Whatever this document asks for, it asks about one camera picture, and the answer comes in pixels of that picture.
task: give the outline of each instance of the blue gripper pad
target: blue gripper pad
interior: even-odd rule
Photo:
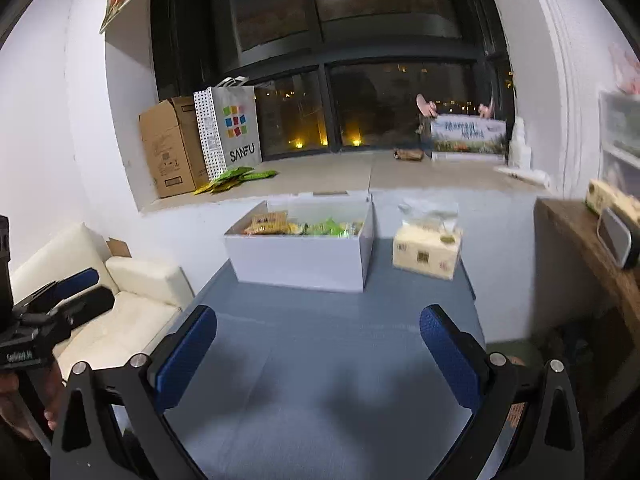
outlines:
[[[89,269],[82,270],[73,276],[69,276],[66,280],[57,282],[56,294],[60,301],[66,300],[66,298],[71,298],[78,292],[82,292],[86,288],[94,286],[99,280],[100,276],[98,275],[98,271],[90,267]]]
[[[209,307],[198,306],[185,325],[188,323],[191,323],[191,326],[184,335],[180,334],[180,330],[178,330],[177,333],[168,336],[168,338],[182,337],[155,374],[155,384],[152,386],[156,391],[155,406],[158,413],[178,405],[200,362],[216,337],[218,320],[216,313]]]
[[[430,306],[420,314],[420,335],[458,404],[475,413],[482,402],[480,378],[456,345],[444,320]]]

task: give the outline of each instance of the tissue box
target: tissue box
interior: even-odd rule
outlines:
[[[452,280],[456,270],[462,231],[428,230],[404,225],[394,238],[394,267]]]

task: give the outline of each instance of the green snack bag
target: green snack bag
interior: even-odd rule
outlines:
[[[340,224],[336,223],[333,218],[328,218],[319,224],[310,225],[305,234],[310,236],[340,236],[342,231]]]
[[[271,178],[277,174],[278,172],[276,170],[259,171],[258,173],[245,173],[240,177],[240,180],[242,182],[247,182],[249,180],[261,180],[263,178]]]
[[[213,182],[215,182],[216,184],[219,182],[224,182],[225,180],[228,180],[235,176],[244,175],[245,173],[249,173],[250,171],[253,171],[253,170],[254,168],[233,168],[232,170],[226,170],[225,173],[215,178]]]
[[[228,191],[232,187],[239,186],[240,184],[242,184],[242,181],[238,177],[227,179],[224,182],[220,182],[220,183],[216,184],[211,189],[211,194],[222,193],[223,191]]]
[[[340,236],[342,234],[343,228],[333,218],[329,218],[324,225],[326,226],[326,234],[329,236]]]
[[[254,168],[233,168],[232,170],[226,170],[225,173],[221,174],[219,177],[214,178],[208,184],[204,186],[200,186],[196,191],[193,192],[194,195],[199,195],[200,193],[205,193],[207,191],[216,192],[216,186],[219,186],[223,182],[226,182],[230,178],[235,176],[241,176],[245,173],[249,173],[249,171],[253,171]]]

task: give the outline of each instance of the windowsill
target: windowsill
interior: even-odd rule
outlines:
[[[457,187],[502,192],[543,192],[539,186],[494,171],[491,164],[475,161],[401,162],[393,152],[330,153],[272,160],[256,171],[276,170],[266,180],[245,182],[220,194],[191,193],[162,198],[145,207],[152,213],[180,206],[247,200],[284,194],[329,194],[343,191],[428,189]]]

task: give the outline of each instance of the screw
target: screw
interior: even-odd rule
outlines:
[[[496,366],[504,366],[505,364],[507,364],[507,358],[498,352],[494,352],[493,354],[491,354],[489,356],[489,361],[491,361],[491,364]]]
[[[551,369],[553,371],[558,373],[564,370],[564,365],[562,364],[562,361],[559,361],[558,359],[551,359],[549,366],[551,366]]]
[[[86,363],[84,361],[80,361],[79,363],[74,364],[74,367],[71,368],[71,371],[76,375],[80,375],[85,370],[86,370]]]
[[[146,363],[146,355],[144,354],[135,354],[129,361],[131,366],[134,368],[140,368],[142,365]]]

